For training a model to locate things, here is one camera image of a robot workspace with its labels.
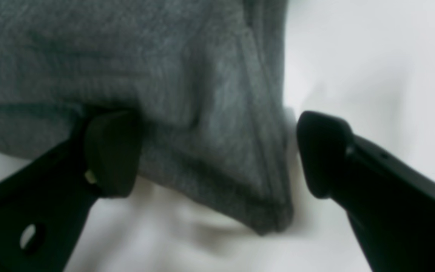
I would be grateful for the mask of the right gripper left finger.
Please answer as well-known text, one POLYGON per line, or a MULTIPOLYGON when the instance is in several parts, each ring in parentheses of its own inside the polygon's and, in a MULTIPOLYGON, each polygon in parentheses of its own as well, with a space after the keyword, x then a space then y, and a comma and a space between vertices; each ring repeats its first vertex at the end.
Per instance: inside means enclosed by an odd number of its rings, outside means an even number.
POLYGON ((142 121, 97 116, 70 139, 0 182, 0 272, 62 272, 93 204, 134 187, 142 121))

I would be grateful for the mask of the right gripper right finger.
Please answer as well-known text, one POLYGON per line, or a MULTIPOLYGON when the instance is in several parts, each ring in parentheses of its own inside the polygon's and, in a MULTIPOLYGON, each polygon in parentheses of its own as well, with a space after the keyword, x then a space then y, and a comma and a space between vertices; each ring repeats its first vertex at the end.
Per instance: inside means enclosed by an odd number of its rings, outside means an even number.
POLYGON ((296 134, 309 191, 346 211, 374 272, 435 272, 434 181, 344 119, 305 111, 296 134))

